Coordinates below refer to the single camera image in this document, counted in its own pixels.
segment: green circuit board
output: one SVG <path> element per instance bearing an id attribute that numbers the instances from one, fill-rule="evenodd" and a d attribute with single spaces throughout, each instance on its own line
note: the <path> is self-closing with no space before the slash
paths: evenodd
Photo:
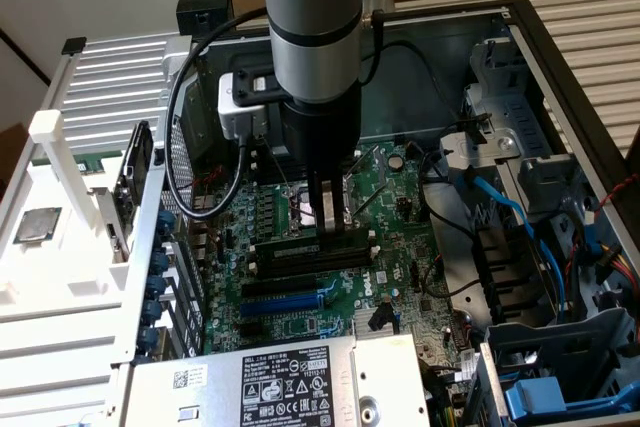
<path id="1" fill-rule="evenodd" d="M 353 214 L 382 185 L 385 188 L 351 220 L 347 228 L 366 227 L 375 231 L 380 251 L 370 266 L 345 271 L 317 274 L 322 288 L 332 285 L 321 310 L 306 310 L 259 317 L 264 335 L 242 338 L 237 324 L 258 318 L 242 318 L 240 305 L 242 285 L 256 282 L 249 271 L 248 248 L 251 236 L 258 242 L 314 235 L 310 226 L 291 220 L 288 189 L 304 189 L 303 184 L 257 186 L 246 183 L 229 209 L 224 230 L 231 229 L 232 249 L 226 249 L 223 261 L 215 249 L 207 251 L 203 278 L 209 295 L 209 312 L 205 323 L 206 354 L 234 351 L 245 346 L 281 340 L 332 337 L 353 333 L 354 315 L 363 309 L 374 312 L 377 306 L 391 299 L 399 319 L 400 332 L 414 336 L 419 354 L 431 364 L 453 364 L 457 359 L 453 341 L 444 342 L 442 329 L 450 325 L 448 300 L 434 299 L 412 284 L 411 266 L 420 277 L 438 255 L 428 222 L 419 221 L 417 161 L 405 161 L 404 167 L 393 172 L 387 165 L 391 155 L 404 157 L 404 147 L 392 142 L 361 146 L 362 152 L 377 148 L 363 159 L 346 183 L 346 204 Z M 412 209 L 408 214 L 398 210 L 397 199 L 408 199 Z M 270 219 L 261 215 L 269 210 Z M 444 291 L 444 285 L 433 285 Z"/>
<path id="2" fill-rule="evenodd" d="M 103 159 L 108 159 L 112 157 L 121 157 L 122 152 L 113 151 L 113 152 L 101 152 L 98 154 L 79 154 L 74 155 L 73 158 L 78 165 L 78 170 L 82 175 L 91 175 L 91 174 L 101 174 L 104 172 L 104 167 L 102 165 Z M 33 159 L 31 163 L 35 166 L 39 165 L 49 165 L 49 159 Z"/>

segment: chip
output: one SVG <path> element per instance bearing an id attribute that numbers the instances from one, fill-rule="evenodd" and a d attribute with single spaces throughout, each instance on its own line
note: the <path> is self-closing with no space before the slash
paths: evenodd
<path id="1" fill-rule="evenodd" d="M 428 299 L 422 299 L 420 301 L 420 310 L 422 312 L 430 312 L 431 311 L 431 301 Z"/>
<path id="2" fill-rule="evenodd" d="M 376 272 L 376 282 L 378 284 L 386 284 L 387 283 L 387 273 L 384 270 L 380 270 Z"/>
<path id="3" fill-rule="evenodd" d="M 13 243 L 30 244 L 51 240 L 60 218 L 60 212 L 62 212 L 60 207 L 26 211 L 22 216 L 22 221 Z"/>

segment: sticker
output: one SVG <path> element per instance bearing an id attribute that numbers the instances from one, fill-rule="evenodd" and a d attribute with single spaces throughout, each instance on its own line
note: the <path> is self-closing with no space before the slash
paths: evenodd
<path id="1" fill-rule="evenodd" d="M 333 425 L 329 347 L 242 359 L 241 427 Z"/>
<path id="2" fill-rule="evenodd" d="M 207 364 L 197 365 L 188 370 L 173 373 L 173 388 L 202 387 L 207 385 Z"/>
<path id="3" fill-rule="evenodd" d="M 460 352 L 460 372 L 456 372 L 455 381 L 463 382 L 471 380 L 478 365 L 479 353 L 475 353 L 473 349 L 467 349 Z"/>

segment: power supply label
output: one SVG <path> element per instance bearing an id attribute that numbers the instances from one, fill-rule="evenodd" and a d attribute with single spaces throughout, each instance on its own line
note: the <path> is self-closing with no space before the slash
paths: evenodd
<path id="1" fill-rule="evenodd" d="M 329 347 L 242 359 L 242 427 L 334 425 Z"/>

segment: barcode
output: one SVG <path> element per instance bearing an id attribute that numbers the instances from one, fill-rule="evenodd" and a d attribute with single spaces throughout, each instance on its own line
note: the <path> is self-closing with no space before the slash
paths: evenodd
<path id="1" fill-rule="evenodd" d="M 189 371 L 183 370 L 173 374 L 173 388 L 181 389 L 189 384 Z"/>

